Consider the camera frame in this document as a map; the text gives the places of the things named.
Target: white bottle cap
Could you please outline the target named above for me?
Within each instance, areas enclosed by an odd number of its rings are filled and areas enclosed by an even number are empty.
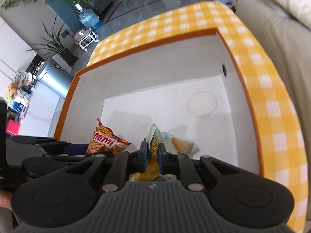
[[[81,6],[80,4],[78,4],[78,3],[77,3],[75,6],[76,6],[76,8],[77,8],[78,10],[83,9],[82,6]]]

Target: snack bag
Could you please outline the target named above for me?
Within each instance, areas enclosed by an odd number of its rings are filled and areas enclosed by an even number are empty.
[[[87,148],[86,154],[96,153],[99,151],[111,152],[115,157],[119,152],[122,152],[131,143],[116,136],[112,129],[103,126],[98,120],[91,142]]]
[[[167,152],[182,152],[185,154],[195,153],[198,147],[192,141],[178,139],[167,132],[161,132],[159,128],[153,123],[150,131],[146,136],[146,141],[149,146],[150,159],[147,164],[147,171],[145,173],[134,173],[130,176],[130,181],[168,181],[173,175],[160,175],[158,163],[158,148],[159,143],[164,143]]]

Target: human hand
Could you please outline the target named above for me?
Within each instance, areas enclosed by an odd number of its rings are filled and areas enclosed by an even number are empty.
[[[0,208],[12,210],[12,207],[11,207],[12,196],[13,196],[13,193],[0,189]]]

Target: gray tile floor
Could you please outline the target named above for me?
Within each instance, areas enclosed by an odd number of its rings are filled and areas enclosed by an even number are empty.
[[[98,30],[99,38],[100,40],[103,40],[140,21],[200,1],[212,0],[124,0],[121,3],[115,2],[102,20],[103,26]],[[73,66],[71,71],[72,76],[87,66],[95,47],[96,43],[93,43],[88,46],[87,51],[83,51],[82,49],[77,48],[77,46],[74,46],[72,52],[79,57],[79,60]],[[60,98],[52,119],[49,136],[53,136],[63,102],[64,99]]]

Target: silver trash can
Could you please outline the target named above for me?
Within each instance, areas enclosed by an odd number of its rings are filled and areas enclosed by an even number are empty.
[[[44,61],[36,78],[60,97],[65,98],[73,77],[52,58]]]

